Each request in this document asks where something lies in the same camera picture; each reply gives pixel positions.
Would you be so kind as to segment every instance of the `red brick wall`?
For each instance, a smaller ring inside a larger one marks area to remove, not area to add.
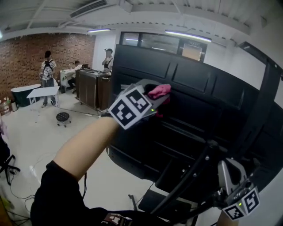
[[[75,60],[91,67],[94,43],[94,36],[84,34],[33,34],[0,42],[0,99],[11,98],[12,88],[40,83],[47,50],[57,64],[57,78]]]

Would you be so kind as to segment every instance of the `ceiling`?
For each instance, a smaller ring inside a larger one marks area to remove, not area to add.
[[[106,5],[71,18],[75,10],[99,1]],[[171,29],[215,42],[242,42],[282,12],[276,0],[0,0],[0,30],[4,37],[15,37],[44,31],[85,33],[97,27],[159,33]]]

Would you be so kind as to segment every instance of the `person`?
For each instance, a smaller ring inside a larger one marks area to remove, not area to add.
[[[141,211],[107,211],[85,206],[78,181],[110,144],[118,128],[119,124],[112,117],[101,117],[63,145],[53,161],[46,166],[40,188],[35,194],[31,206],[33,226],[171,225],[159,217]],[[237,226],[237,222],[232,222],[223,212],[217,226]]]
[[[74,73],[71,75],[71,79],[68,80],[68,84],[70,85],[72,89],[74,88],[74,84],[76,84],[76,71],[80,70],[81,67],[82,67],[82,64],[80,64],[80,62],[76,60]]]
[[[46,51],[45,52],[45,61],[41,64],[41,69],[42,69],[42,86],[44,88],[46,87],[53,87],[54,86],[54,74],[55,74],[55,67],[56,63],[54,60],[51,59],[51,52]],[[51,104],[55,106],[56,101],[54,96],[50,96],[51,98]],[[43,98],[43,105],[41,106],[42,108],[45,108],[47,105],[47,100],[48,97],[45,96]]]
[[[110,73],[112,72],[112,67],[113,67],[113,61],[114,57],[112,56],[113,50],[112,49],[107,49],[106,50],[106,57],[104,61],[102,62],[102,65],[104,66],[104,72]]]

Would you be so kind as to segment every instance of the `office chair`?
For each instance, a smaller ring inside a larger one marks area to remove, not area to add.
[[[8,185],[10,186],[11,186],[11,182],[10,182],[10,175],[8,174],[8,170],[13,175],[16,173],[15,172],[16,170],[18,172],[21,171],[18,167],[9,165],[12,159],[15,159],[15,156],[13,154],[10,156],[10,149],[8,148],[8,145],[3,141],[2,135],[0,133],[0,167],[1,167],[0,173],[5,171],[6,180]]]

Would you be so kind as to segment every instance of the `stool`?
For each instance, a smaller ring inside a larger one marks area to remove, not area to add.
[[[60,124],[63,124],[64,127],[66,127],[65,122],[69,121],[69,123],[71,123],[71,120],[69,119],[70,115],[66,112],[60,112],[57,116],[57,126],[60,126]]]

